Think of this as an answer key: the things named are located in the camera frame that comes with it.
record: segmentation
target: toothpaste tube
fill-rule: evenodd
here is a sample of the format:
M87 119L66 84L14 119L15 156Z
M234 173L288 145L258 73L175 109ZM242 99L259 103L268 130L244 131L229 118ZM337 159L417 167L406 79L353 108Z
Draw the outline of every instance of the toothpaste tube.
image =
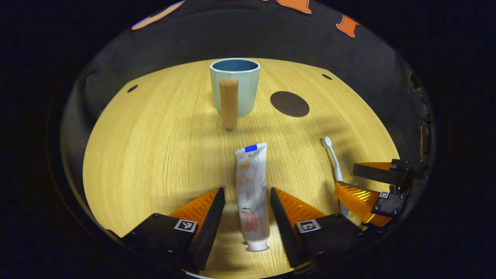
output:
M270 235L265 184L267 143L238 149L235 154L241 233L249 250L264 251Z

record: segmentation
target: cup rim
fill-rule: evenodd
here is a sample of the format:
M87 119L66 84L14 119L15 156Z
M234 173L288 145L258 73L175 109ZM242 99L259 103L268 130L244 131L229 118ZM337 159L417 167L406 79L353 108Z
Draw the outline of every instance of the cup rim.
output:
M256 64L256 68L251 69L251 70L219 70L219 69L215 69L213 67L215 63L226 61L226 60L244 60L244 61L250 61L250 62L253 62L253 63ZM260 69L260 64L257 61L253 61L253 60L245 59L245 58L225 58L225 59L220 59L220 60L214 61L212 64L210 64L210 69L211 70L214 70L214 71L217 71L217 72L227 72L227 73L252 72L252 71L259 70Z

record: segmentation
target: blue label on toothpaste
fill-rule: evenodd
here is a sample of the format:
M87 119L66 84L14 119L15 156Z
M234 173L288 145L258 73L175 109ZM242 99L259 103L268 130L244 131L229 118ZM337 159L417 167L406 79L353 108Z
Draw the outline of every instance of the blue label on toothpaste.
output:
M255 150L256 150L256 144L252 145L252 146L245 147L245 152L255 151Z

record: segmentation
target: toothpaste tube cap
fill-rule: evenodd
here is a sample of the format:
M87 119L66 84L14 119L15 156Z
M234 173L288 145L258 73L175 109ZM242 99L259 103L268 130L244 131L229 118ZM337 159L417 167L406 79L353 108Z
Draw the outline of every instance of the toothpaste tube cap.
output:
M268 249L267 239L262 241L247 241L248 249L251 252L262 252Z

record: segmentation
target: toothbrush head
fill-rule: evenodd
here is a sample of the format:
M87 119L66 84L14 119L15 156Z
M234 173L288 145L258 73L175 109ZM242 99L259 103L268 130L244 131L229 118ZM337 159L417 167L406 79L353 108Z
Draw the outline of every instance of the toothbrush head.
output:
M332 146L331 139L329 137L325 137L324 139L322 139L322 146L324 148L331 148Z

